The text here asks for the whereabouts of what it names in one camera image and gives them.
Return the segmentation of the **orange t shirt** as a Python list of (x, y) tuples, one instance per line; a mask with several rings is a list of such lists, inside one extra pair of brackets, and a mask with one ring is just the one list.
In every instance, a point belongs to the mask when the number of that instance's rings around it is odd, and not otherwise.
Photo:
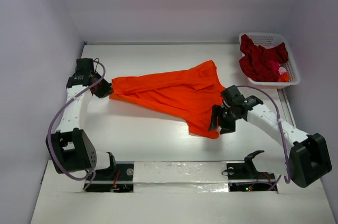
[(221, 105), (217, 67), (212, 60), (196, 67), (144, 76), (112, 79), (112, 100), (132, 104), (184, 120), (191, 134), (217, 139), (217, 130), (210, 130), (212, 107)]

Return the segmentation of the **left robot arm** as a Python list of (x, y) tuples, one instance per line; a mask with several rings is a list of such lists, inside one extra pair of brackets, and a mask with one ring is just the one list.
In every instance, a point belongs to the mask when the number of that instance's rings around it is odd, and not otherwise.
[(85, 120), (93, 96), (103, 99), (113, 92), (112, 84), (98, 73), (99, 59), (84, 58), (76, 61), (74, 74), (66, 84), (67, 100), (48, 128), (46, 145), (59, 174), (77, 180), (73, 174), (85, 171), (85, 179), (102, 175), (113, 178), (117, 173), (111, 152), (98, 152), (85, 132)]

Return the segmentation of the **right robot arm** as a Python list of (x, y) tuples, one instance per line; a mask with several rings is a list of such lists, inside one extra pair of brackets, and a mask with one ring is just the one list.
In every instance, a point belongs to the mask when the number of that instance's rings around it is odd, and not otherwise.
[(260, 173), (269, 172), (306, 188), (332, 170), (325, 138), (297, 129), (280, 116), (279, 109), (271, 111), (258, 97), (245, 97), (239, 86), (221, 92), (221, 105), (213, 105), (209, 130), (220, 128), (220, 134), (233, 133), (236, 122), (245, 120), (256, 126), (283, 149), (283, 157), (268, 155), (264, 150), (248, 154), (233, 174), (256, 179)]

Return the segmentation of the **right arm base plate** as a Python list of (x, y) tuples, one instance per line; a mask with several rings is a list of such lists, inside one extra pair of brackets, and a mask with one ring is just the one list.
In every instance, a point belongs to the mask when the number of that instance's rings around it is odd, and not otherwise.
[(228, 178), (230, 192), (268, 191), (277, 180), (273, 173), (258, 172), (245, 162), (227, 163), (222, 175)]

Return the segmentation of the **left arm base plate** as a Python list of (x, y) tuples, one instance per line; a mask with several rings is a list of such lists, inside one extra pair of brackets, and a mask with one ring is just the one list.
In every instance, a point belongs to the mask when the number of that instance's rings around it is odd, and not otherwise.
[(133, 183), (134, 162), (117, 162), (116, 170), (96, 170), (92, 182), (90, 175), (84, 182), (86, 192), (130, 193), (134, 190)]

